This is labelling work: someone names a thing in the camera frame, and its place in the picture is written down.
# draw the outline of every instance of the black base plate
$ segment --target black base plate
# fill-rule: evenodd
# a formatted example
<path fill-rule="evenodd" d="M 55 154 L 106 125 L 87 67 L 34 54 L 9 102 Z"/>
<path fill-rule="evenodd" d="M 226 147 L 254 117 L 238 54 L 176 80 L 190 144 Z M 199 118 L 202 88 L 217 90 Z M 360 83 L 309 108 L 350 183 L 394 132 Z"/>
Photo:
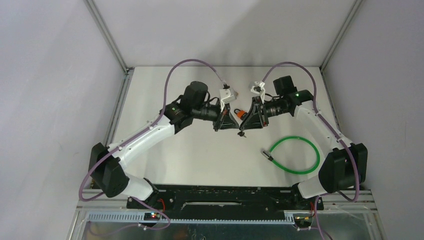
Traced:
<path fill-rule="evenodd" d="M 158 192 L 144 202 L 171 219 L 284 220 L 286 210 L 310 210 L 315 198 L 299 198 L 291 187 L 239 187 L 155 184 Z M 127 209 L 146 209 L 128 200 Z M 318 204 L 323 210 L 323 202 Z"/>

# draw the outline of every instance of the green cable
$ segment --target green cable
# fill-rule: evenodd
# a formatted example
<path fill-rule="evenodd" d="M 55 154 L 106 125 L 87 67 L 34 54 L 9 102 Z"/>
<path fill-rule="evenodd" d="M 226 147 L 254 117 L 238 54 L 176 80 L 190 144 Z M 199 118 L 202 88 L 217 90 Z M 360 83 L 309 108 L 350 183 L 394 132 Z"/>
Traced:
<path fill-rule="evenodd" d="M 306 142 L 307 144 L 309 144 L 313 148 L 313 150 L 315 150 L 315 153 L 316 153 L 315 165 L 311 169 L 308 169 L 306 171 L 296 171 L 296 170 L 288 169 L 287 167 L 279 164 L 275 159 L 273 159 L 272 162 L 277 167 L 279 167 L 280 169 L 282 169 L 282 170 L 284 170 L 288 173 L 291 173 L 291 174 L 303 175 L 303 174 L 310 174 L 313 171 L 315 171 L 315 169 L 317 169 L 318 166 L 320 165 L 320 153 L 318 152 L 317 147 L 311 141 L 309 141 L 308 139 L 303 138 L 301 136 L 286 136 L 286 137 L 281 138 L 276 143 L 274 143 L 274 145 L 272 145 L 272 147 L 269 149 L 269 153 L 271 153 L 279 144 L 281 144 L 282 142 L 289 140 L 289 139 L 298 139 L 298 140 L 302 140 L 302 141 Z"/>

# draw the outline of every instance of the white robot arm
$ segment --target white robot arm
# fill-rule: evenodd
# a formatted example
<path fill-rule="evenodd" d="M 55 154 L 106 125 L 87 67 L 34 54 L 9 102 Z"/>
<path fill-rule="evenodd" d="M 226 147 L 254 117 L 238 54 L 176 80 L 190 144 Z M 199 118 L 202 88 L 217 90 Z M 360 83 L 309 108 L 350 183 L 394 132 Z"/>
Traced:
<path fill-rule="evenodd" d="M 109 150 L 118 147 L 118 151 L 99 165 L 91 176 L 109 198 L 118 194 L 125 194 L 144 201 L 156 191 L 156 188 L 148 179 L 141 179 L 126 173 L 128 165 L 131 161 L 137 159 L 138 155 L 155 144 L 191 125 L 193 119 L 211 121 L 215 131 L 239 129 L 241 132 L 238 135 L 244 136 L 245 130 L 266 127 L 269 123 L 268 118 L 290 113 L 312 134 L 326 156 L 318 175 L 295 184 L 293 189 L 304 199 L 309 199 L 324 193 L 344 190 L 354 185 L 355 176 L 353 175 L 352 165 L 346 161 L 349 157 L 340 140 L 350 146 L 349 149 L 355 158 L 359 172 L 359 182 L 363 182 L 368 156 L 365 146 L 362 143 L 353 144 L 340 132 L 336 137 L 329 127 L 321 121 L 320 112 L 313 111 L 313 96 L 311 93 L 307 90 L 297 91 L 290 76 L 275 80 L 274 87 L 279 98 L 268 102 L 263 101 L 265 94 L 263 85 L 257 87 L 257 92 L 262 94 L 252 98 L 251 108 L 239 126 L 230 113 L 229 100 L 232 98 L 223 99 L 221 96 L 216 104 L 211 105 L 209 100 L 205 101 L 208 87 L 202 82 L 192 82 L 185 89 L 184 95 L 166 105 L 163 116 L 156 116 L 141 128 L 143 130 L 150 126 L 144 134 L 136 137 L 125 146 L 121 144 L 134 138 L 140 131 L 107 147 L 101 143 L 95 145 L 91 151 L 90 167 L 108 154 Z M 230 89 L 223 92 L 234 93 Z M 159 117 L 161 119 L 156 125 L 152 126 L 152 123 Z"/>
<path fill-rule="evenodd" d="M 193 119 L 211 121 L 215 131 L 239 128 L 239 124 L 231 115 L 229 104 L 235 99 L 235 92 L 231 88 L 225 88 L 221 92 L 225 98 L 221 96 L 219 101 L 211 104 L 210 96 L 205 101 L 208 87 L 202 82 L 194 81 L 187 86 L 183 95 L 166 105 L 163 116 L 155 116 L 146 126 L 126 139 L 111 143 L 107 147 L 101 143 L 96 144 L 91 150 L 90 168 L 109 154 L 109 150 L 118 150 L 102 162 L 91 177 L 109 198 L 125 194 L 145 200 L 155 191 L 155 186 L 146 178 L 141 179 L 126 172 L 128 165 L 137 159 L 137 156 L 191 125 Z"/>
<path fill-rule="evenodd" d="M 268 126 L 268 118 L 284 113 L 290 113 L 296 120 L 311 133 L 318 142 L 324 156 L 326 156 L 318 175 L 297 183 L 293 188 L 304 198 L 309 199 L 325 193 L 334 193 L 345 190 L 355 185 L 355 174 L 348 153 L 341 142 L 344 142 L 352 153 L 358 171 L 359 183 L 365 180 L 368 151 L 362 144 L 353 144 L 337 130 L 336 135 L 331 126 L 322 116 L 321 111 L 314 110 L 313 95 L 308 90 L 298 91 L 293 85 L 292 78 L 285 76 L 274 80 L 274 88 L 279 96 L 271 101 L 263 101 L 265 88 L 257 87 L 259 96 L 252 98 L 249 112 L 240 125 L 239 136 L 244 136 L 244 131 L 261 129 Z M 272 161 L 269 152 L 263 151 L 264 156 Z"/>

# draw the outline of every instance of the white wall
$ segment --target white wall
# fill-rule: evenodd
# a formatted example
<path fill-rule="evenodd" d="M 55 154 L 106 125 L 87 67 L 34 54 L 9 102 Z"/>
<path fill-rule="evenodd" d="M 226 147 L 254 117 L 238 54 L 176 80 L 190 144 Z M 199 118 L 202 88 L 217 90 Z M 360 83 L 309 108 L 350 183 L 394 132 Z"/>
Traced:
<path fill-rule="evenodd" d="M 130 67 L 319 66 L 354 0 L 96 0 Z"/>
<path fill-rule="evenodd" d="M 82 0 L 0 5 L 0 239 L 65 239 L 123 73 Z"/>
<path fill-rule="evenodd" d="M 423 239 L 424 1 L 365 1 L 325 76 L 388 238 Z"/>

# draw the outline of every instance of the black cable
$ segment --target black cable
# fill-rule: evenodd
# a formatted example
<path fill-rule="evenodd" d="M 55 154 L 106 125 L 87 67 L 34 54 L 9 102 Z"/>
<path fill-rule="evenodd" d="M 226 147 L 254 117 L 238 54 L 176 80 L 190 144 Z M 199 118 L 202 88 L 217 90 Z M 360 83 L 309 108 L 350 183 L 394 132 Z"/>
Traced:
<path fill-rule="evenodd" d="M 213 100 L 215 100 L 215 99 L 218 99 L 218 101 L 220 100 L 220 98 L 219 97 L 212 97 L 211 99 L 208 99 L 206 102 L 205 102 L 205 106 L 210 106 L 211 105 L 211 102 L 213 101 Z"/>
<path fill-rule="evenodd" d="M 279 98 L 279 96 L 273 96 L 273 95 L 271 95 L 269 93 L 265 93 L 265 96 L 271 97 L 273 99 L 278 99 Z"/>
<path fill-rule="evenodd" d="M 172 103 L 176 103 L 178 102 L 178 100 L 180 100 L 183 97 L 183 95 L 179 95 L 175 100 L 172 101 Z"/>
<path fill-rule="evenodd" d="M 211 99 L 211 93 L 209 91 L 207 91 L 206 93 L 207 93 L 207 100 L 206 100 L 206 102 L 208 103 L 209 100 Z"/>

